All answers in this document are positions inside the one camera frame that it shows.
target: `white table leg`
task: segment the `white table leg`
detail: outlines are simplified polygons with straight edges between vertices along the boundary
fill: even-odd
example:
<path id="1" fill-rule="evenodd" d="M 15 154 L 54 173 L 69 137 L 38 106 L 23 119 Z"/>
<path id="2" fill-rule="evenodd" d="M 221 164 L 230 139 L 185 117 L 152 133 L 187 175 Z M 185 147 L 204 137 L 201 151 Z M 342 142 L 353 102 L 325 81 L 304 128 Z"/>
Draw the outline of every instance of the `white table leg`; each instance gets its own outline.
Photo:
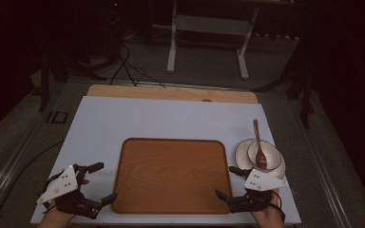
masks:
<path id="1" fill-rule="evenodd" d="M 237 50 L 240 74 L 241 74 L 241 78 L 243 80 L 248 79 L 247 64 L 245 63 L 244 54 L 245 54 L 245 51 L 247 50 L 247 45 L 248 45 L 248 42 L 250 41 L 251 33 L 252 33 L 253 27 L 256 23 L 258 12 L 259 12 L 259 8 L 255 8 L 254 12 L 253 12 L 253 16 L 251 18 L 251 22 L 248 24 L 247 31 L 245 32 L 245 35 L 244 35 L 244 42 L 243 42 L 241 48 L 239 48 Z"/>
<path id="2" fill-rule="evenodd" d="M 167 72 L 173 73 L 174 72 L 174 65 L 176 63 L 176 33 L 177 33 L 177 26 L 176 26 L 176 17 L 177 17 L 177 0 L 173 1 L 173 18 L 171 19 L 171 45 L 170 45 L 170 52 L 168 53 L 168 63 L 167 63 Z"/>

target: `wooden board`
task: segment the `wooden board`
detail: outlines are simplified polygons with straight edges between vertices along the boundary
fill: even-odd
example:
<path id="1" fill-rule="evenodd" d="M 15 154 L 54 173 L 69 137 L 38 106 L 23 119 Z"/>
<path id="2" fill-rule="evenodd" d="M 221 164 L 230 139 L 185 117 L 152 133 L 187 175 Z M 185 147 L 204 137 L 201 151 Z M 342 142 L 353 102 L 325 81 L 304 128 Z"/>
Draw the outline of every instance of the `wooden board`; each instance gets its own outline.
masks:
<path id="1" fill-rule="evenodd" d="M 228 214 L 231 194 L 219 141 L 138 139 L 123 143 L 112 209 L 119 214 Z"/>
<path id="2" fill-rule="evenodd" d="M 257 104 L 252 92 L 217 89 L 163 88 L 127 85 L 92 85 L 87 96 L 120 97 L 140 99 L 163 99 L 175 101 L 212 101 L 219 103 Z"/>

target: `human hand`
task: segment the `human hand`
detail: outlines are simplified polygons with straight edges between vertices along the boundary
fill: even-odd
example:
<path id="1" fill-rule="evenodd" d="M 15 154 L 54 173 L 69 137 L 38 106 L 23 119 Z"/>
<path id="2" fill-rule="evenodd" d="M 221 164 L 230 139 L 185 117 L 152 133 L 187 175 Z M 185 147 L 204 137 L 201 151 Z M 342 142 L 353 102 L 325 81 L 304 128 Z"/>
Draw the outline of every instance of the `human hand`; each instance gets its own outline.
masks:
<path id="1" fill-rule="evenodd" d="M 88 180 L 84 179 L 82 184 L 88 184 Z M 75 217 L 74 214 L 59 211 L 55 206 L 55 199 L 53 199 L 38 228 L 66 228 Z"/>
<path id="2" fill-rule="evenodd" d="M 278 206 L 278 189 L 274 189 L 273 192 L 276 194 L 272 194 L 271 203 Z M 257 224 L 260 228 L 280 228 L 284 227 L 282 218 L 280 216 L 280 211 L 272 206 L 268 206 L 262 211 L 258 212 L 250 212 L 251 215 L 256 220 Z"/>

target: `white tabletop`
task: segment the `white tabletop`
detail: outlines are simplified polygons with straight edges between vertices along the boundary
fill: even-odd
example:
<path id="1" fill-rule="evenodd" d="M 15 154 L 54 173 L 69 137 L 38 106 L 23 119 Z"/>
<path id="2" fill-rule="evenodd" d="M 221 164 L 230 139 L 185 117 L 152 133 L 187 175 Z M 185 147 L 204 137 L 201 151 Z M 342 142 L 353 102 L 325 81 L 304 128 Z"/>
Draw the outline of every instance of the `white tabletop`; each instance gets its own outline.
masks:
<path id="1" fill-rule="evenodd" d="M 123 142 L 128 138 L 217 140 L 224 144 L 228 165 L 237 166 L 236 147 L 255 138 L 252 121 L 259 120 L 260 137 L 274 143 L 261 104 L 208 103 L 85 96 L 54 164 L 51 176 L 69 165 L 103 162 L 105 168 L 88 175 L 85 197 L 99 201 L 113 191 Z M 233 196 L 245 194 L 244 178 L 230 174 Z M 289 187 L 279 190 L 287 224 L 300 223 Z M 31 223 L 40 222 L 45 208 L 37 205 Z M 99 216 L 76 217 L 83 224 L 254 224 L 249 213 L 228 215 L 126 215 L 109 206 Z"/>

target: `white table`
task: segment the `white table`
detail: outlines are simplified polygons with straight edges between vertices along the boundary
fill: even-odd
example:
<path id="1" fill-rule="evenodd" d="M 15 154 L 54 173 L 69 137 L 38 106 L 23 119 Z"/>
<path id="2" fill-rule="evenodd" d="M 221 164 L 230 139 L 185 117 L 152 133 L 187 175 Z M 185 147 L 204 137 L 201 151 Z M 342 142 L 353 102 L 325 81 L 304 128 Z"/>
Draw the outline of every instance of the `white table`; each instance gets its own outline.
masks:
<path id="1" fill-rule="evenodd" d="M 159 99 L 111 98 L 85 96 L 72 122 L 51 176 L 70 164 L 90 165 L 104 162 L 105 168 L 86 178 L 82 187 L 86 198 L 100 200 L 113 190 L 116 170 L 124 140 L 128 138 L 218 140 L 225 146 L 228 165 L 236 165 L 235 150 L 240 142 L 254 138 L 252 120 L 259 119 L 260 136 L 274 143 L 261 104 L 208 103 Z M 233 196 L 242 196 L 244 179 L 230 174 Z M 289 187 L 281 188 L 286 223 L 300 223 L 298 209 Z M 31 223 L 43 217 L 38 205 Z M 109 206 L 99 216 L 77 217 L 83 224 L 173 224 L 173 225 L 243 225 L 254 224 L 249 213 L 228 215 L 125 215 Z"/>
<path id="2" fill-rule="evenodd" d="M 247 50 L 247 45 L 250 41 L 258 12 L 259 8 L 254 8 L 252 10 L 251 20 L 249 21 L 184 15 L 178 13 L 177 0 L 174 0 L 173 17 L 171 20 L 171 45 L 168 54 L 167 72 L 174 72 L 177 53 L 177 30 L 190 30 L 242 36 L 243 42 L 241 47 L 237 49 L 237 57 L 241 78 L 244 80 L 248 79 L 247 64 L 245 63 L 244 54 Z"/>

